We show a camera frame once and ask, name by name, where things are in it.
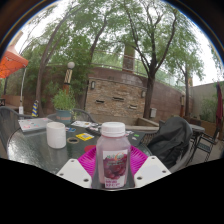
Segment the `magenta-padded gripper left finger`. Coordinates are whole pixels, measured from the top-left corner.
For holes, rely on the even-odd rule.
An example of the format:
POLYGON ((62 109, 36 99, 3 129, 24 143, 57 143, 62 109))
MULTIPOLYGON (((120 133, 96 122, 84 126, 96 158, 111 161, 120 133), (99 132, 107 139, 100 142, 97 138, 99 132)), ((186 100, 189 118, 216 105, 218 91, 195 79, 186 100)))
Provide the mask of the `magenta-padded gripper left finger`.
POLYGON ((90 188, 96 167, 96 148, 92 147, 78 159, 69 159, 57 176, 78 186, 90 188))

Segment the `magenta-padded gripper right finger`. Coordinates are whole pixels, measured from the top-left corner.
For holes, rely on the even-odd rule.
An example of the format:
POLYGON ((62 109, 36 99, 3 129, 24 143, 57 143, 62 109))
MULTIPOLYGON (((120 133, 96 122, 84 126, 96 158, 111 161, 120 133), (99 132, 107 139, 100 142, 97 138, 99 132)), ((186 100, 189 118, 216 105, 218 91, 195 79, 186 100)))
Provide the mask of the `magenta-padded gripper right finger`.
POLYGON ((156 156, 147 156, 132 146, 130 153, 130 174, 128 184, 131 188, 140 188, 157 181, 171 172, 156 156))

